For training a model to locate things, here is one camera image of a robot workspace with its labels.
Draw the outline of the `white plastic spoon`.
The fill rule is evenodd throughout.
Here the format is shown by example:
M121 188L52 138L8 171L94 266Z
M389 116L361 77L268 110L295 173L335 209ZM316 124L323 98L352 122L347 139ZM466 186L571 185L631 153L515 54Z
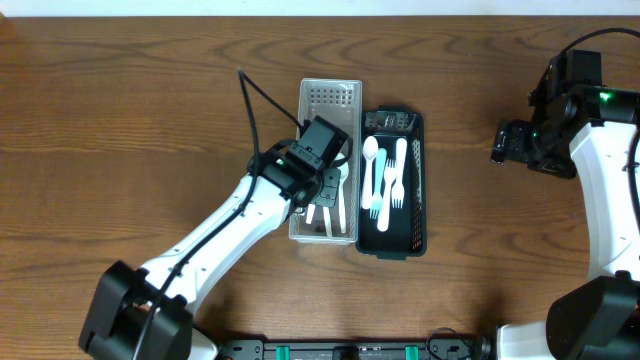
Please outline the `white plastic spoon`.
M372 177L373 161L378 154L378 142L374 136L368 136L362 148L362 155L365 160L364 177L362 180L361 207L369 210L372 205Z
M349 165L347 162L338 166L340 170L340 180L338 187L338 213L339 213L339 224L340 231L345 234L347 230L346 226L346 204L345 204L345 194L344 194L344 184L349 175Z

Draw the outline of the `white plastic fork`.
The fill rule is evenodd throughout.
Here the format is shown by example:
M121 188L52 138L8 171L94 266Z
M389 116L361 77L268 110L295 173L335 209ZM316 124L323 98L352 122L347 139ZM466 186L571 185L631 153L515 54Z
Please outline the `white plastic fork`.
M396 180L392 187L391 200L394 209L401 209L404 203L405 189L403 185L404 166L407 155L408 142L405 138L398 138L395 146Z
M389 217L391 210L391 192L392 186L397 177L396 161L388 159L386 161L383 179L384 179L384 191L382 195L382 208L380 210L377 220L377 230L379 232L386 232L389 228Z

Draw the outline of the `pale green plastic fork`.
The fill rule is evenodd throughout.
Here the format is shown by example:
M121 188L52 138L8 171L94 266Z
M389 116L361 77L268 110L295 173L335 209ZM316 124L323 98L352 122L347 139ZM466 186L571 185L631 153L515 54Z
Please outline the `pale green plastic fork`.
M372 204L370 208L370 218L372 220L377 219L378 215L382 208L382 181L383 181L383 173L387 160L387 150L385 148L380 148L378 150L376 159L375 159L375 172L374 172L374 192L372 197Z

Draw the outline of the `black plastic basket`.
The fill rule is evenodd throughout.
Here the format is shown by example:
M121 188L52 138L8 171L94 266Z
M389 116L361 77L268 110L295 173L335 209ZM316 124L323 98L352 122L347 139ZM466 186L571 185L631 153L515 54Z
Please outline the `black plastic basket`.
M356 241L358 251L380 259L393 260L424 255L427 250L427 201L423 116L406 107L381 105L375 110L363 113L360 135L360 220ZM376 138L378 150L387 150L387 160L396 161L395 146L398 138L405 138L408 142L403 175L404 203L401 209L394 209L391 200L389 228L386 232L379 232L378 218L372 220L369 215L370 209L365 210L361 207L365 170L362 148L368 136Z

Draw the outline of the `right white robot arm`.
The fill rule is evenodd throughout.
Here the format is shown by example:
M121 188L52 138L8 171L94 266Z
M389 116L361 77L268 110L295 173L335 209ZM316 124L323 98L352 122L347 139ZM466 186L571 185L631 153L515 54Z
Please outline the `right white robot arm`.
M545 319L497 331L499 359L639 356L639 95L574 85L537 104L531 121L502 124L491 159L578 178L588 232L584 285Z

